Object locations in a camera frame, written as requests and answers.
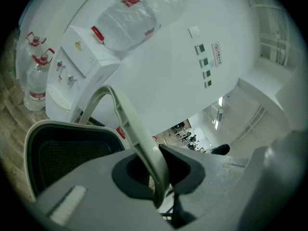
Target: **plastic bag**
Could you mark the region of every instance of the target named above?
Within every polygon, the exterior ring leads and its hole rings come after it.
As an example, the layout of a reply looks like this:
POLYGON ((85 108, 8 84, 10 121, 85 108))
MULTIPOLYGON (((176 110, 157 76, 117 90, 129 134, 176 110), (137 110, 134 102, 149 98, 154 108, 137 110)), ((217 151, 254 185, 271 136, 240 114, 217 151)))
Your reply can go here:
POLYGON ((107 48, 130 51, 175 22, 188 0, 116 0, 91 29, 107 48))

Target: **sign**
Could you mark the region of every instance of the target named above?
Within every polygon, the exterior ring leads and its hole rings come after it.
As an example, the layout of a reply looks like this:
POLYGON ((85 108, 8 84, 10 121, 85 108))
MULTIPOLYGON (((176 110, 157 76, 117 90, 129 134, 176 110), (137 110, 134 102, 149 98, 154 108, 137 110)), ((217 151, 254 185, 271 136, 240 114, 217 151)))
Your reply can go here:
POLYGON ((212 48, 213 48, 213 53, 214 53, 214 58, 215 58, 215 64, 216 64, 216 67, 218 67, 219 65, 222 65, 220 44, 219 43, 212 44, 212 48))

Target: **gray plastic part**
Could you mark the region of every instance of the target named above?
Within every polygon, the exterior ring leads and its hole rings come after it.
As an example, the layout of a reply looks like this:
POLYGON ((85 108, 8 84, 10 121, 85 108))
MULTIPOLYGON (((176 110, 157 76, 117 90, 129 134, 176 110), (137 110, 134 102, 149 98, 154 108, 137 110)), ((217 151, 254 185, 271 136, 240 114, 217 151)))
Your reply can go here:
MULTIPOLYGON (((202 163, 206 173, 193 193, 180 195, 183 210, 197 219, 178 230, 263 229, 290 200, 305 175, 307 137, 307 132, 291 133, 270 147, 257 148, 248 164, 244 159, 177 148, 202 163)), ((43 192, 37 207, 47 214, 70 188, 83 185, 87 192, 67 228, 172 230, 151 201, 127 197, 112 181, 114 165, 132 153, 127 150, 84 163, 43 192)))
POLYGON ((70 128, 90 128, 90 129, 95 129, 95 130, 107 130, 112 132, 115 136, 117 136, 117 138, 121 141, 123 147, 125 150, 130 149, 129 147, 126 146, 124 140, 122 139, 122 137, 117 133, 117 131, 111 129, 111 128, 107 128, 107 127, 98 127, 98 126, 90 126, 90 125, 82 125, 82 124, 77 124, 77 123, 67 123, 67 122, 61 122, 61 121, 52 121, 52 120, 42 120, 37 122, 36 124, 34 124, 29 130, 28 133, 26 135, 25 138, 25 143, 24 143, 24 165, 25 165, 25 171, 26 171, 26 181, 28 183, 29 186, 29 190, 30 190, 30 195, 31 198, 33 200, 36 199, 36 196, 33 192, 33 188, 31 185, 31 180, 29 178, 29 174, 28 174, 28 140, 30 138, 30 135, 40 126, 44 126, 44 125, 61 125, 61 126, 66 126, 66 127, 70 127, 70 128))
POLYGON ((125 93, 108 85, 101 86, 91 97, 79 123, 88 122, 99 101, 106 94, 113 98, 115 114, 131 148, 144 163, 155 182, 154 202, 159 208, 169 189, 169 169, 163 154, 142 124, 125 93))

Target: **white wall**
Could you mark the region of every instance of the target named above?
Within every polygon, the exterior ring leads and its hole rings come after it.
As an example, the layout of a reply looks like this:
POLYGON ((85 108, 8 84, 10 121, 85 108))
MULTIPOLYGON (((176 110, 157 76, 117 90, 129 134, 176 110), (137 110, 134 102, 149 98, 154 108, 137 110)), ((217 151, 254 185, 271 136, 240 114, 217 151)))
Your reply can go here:
POLYGON ((291 129, 302 130, 308 127, 308 62, 295 70, 292 77, 277 93, 291 129))
POLYGON ((290 52, 287 67, 296 69, 307 66, 307 47, 303 35, 300 33, 295 22, 289 17, 290 23, 290 52))
POLYGON ((270 145, 275 139, 284 135, 284 130, 266 111, 254 129, 251 129, 240 141, 231 146, 228 155, 250 158, 256 148, 270 145))
MULTIPOLYGON (((106 4, 105 0, 89 0, 72 24, 89 28, 106 4)), ((232 90, 239 76, 253 67, 257 55, 257 28, 247 0, 189 0, 183 16, 138 47, 106 84, 125 92, 155 135, 232 90), (202 16, 196 12, 200 7, 202 16), (199 38, 190 37, 191 26, 199 27, 199 38), (199 59, 204 56, 213 61, 211 44, 216 42, 221 46, 223 64, 213 68, 213 85, 205 90, 199 59), (202 56, 194 49, 199 43, 205 45, 202 56)), ((116 120, 113 113, 112 102, 102 101, 93 117, 108 124, 116 120)))
POLYGON ((193 115, 191 118, 189 118, 188 120, 192 127, 189 131, 192 133, 192 135, 196 135, 197 140, 199 140, 198 147, 199 148, 204 147, 205 149, 210 148, 210 142, 208 141, 206 135, 200 128, 200 126, 205 120, 204 114, 202 112, 197 113, 193 115))
POLYGON ((246 127, 259 104, 240 88, 235 87, 223 97, 223 119, 218 130, 208 115, 210 108, 189 118, 190 124, 199 127, 214 147, 230 144, 246 127))
POLYGON ((260 57, 255 67, 238 82, 238 87, 262 105, 286 132, 291 127, 276 94, 291 76, 289 70, 260 57))

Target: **black mesh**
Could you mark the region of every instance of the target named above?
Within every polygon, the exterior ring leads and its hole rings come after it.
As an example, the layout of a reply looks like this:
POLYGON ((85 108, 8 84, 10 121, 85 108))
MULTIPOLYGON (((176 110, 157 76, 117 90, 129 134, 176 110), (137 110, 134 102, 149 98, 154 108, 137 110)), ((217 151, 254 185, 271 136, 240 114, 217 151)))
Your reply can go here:
POLYGON ((102 141, 47 142, 39 152, 39 168, 44 185, 49 187, 79 165, 110 154, 109 147, 102 141))

